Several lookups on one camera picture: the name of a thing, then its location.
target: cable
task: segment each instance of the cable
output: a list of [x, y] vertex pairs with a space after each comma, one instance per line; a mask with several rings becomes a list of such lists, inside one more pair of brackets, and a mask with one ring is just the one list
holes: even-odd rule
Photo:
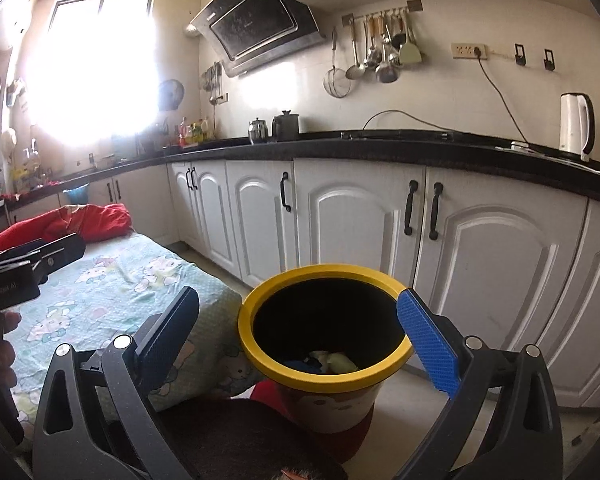
[[390, 112], [394, 112], [396, 114], [406, 115], [407, 117], [413, 119], [414, 121], [418, 121], [419, 123], [426, 124], [427, 126], [433, 126], [434, 128], [437, 128], [439, 130], [443, 130], [444, 132], [455, 132], [456, 131], [453, 128], [443, 128], [442, 126], [438, 126], [437, 124], [429, 123], [428, 121], [424, 121], [422, 119], [419, 119], [415, 115], [411, 115], [410, 113], [407, 113], [407, 112], [405, 112], [403, 110], [382, 110], [381, 112], [378, 112], [377, 114], [372, 115], [371, 117], [369, 117], [369, 120], [365, 123], [365, 125], [362, 127], [362, 129], [365, 130], [366, 127], [369, 126], [369, 123], [373, 119], [375, 119], [376, 117], [378, 117], [378, 115], [387, 114], [387, 113], [390, 113]]
[[496, 86], [496, 84], [491, 80], [491, 78], [489, 77], [489, 75], [487, 74], [486, 70], [484, 69], [484, 67], [482, 66], [482, 51], [478, 48], [475, 47], [474, 48], [474, 54], [478, 57], [478, 63], [480, 64], [480, 68], [482, 69], [482, 73], [484, 74], [485, 78], [487, 78], [487, 81], [489, 83], [491, 83], [491, 86], [493, 86], [493, 88], [495, 89], [495, 91], [498, 93], [498, 95], [500, 96], [500, 98], [502, 99], [502, 104], [504, 104], [504, 107], [507, 109], [507, 113], [509, 114], [509, 117], [511, 117], [511, 120], [513, 121], [513, 123], [516, 125], [517, 130], [520, 133], [520, 136], [525, 139], [525, 142], [528, 144], [529, 141], [526, 140], [525, 134], [522, 133], [522, 130], [520, 129], [520, 126], [518, 126], [518, 123], [516, 122], [516, 118], [513, 116], [513, 114], [511, 113], [511, 110], [509, 110], [509, 105], [507, 105], [507, 102], [504, 100], [504, 96], [502, 95], [502, 92], [500, 91], [500, 89]]

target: sunlight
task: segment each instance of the sunlight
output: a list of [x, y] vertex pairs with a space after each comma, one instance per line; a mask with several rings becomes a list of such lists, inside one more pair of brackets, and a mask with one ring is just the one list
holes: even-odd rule
[[272, 64], [243, 76], [243, 95], [254, 109], [293, 110], [298, 104], [298, 76], [293, 63]]
[[146, 14], [129, 12], [134, 4], [105, 0], [100, 13], [99, 0], [58, 7], [29, 92], [38, 125], [64, 144], [134, 134], [155, 119], [155, 27]]

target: white kettle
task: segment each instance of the white kettle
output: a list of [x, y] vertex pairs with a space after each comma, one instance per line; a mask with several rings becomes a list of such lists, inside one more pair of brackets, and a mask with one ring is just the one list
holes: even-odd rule
[[596, 140], [591, 99], [582, 93], [562, 94], [560, 108], [560, 150], [575, 153], [587, 162]]

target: person's hand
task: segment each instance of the person's hand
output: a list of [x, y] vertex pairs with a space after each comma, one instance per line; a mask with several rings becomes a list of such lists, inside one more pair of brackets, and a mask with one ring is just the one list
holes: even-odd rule
[[0, 312], [0, 385], [13, 388], [18, 380], [11, 365], [16, 359], [16, 352], [11, 343], [2, 336], [15, 330], [22, 316], [18, 312]]

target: black countertop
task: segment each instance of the black countertop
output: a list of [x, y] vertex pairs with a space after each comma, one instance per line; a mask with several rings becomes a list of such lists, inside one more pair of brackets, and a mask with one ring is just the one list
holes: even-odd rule
[[[321, 132], [301, 134], [301, 138], [303, 140], [256, 145], [251, 145], [245, 137], [220, 140], [176, 155], [146, 158], [110, 170], [93, 171], [70, 178], [55, 186], [36, 189], [9, 208], [17, 208], [88, 182], [157, 164], [213, 159], [294, 158], [345, 158], [455, 168], [543, 184], [600, 201], [600, 174], [571, 166], [569, 163], [582, 163], [576, 156], [544, 146], [531, 145], [537, 153], [529, 154], [511, 150], [511, 141], [508, 139], [428, 130]], [[591, 161], [587, 166], [600, 171], [599, 162]]]

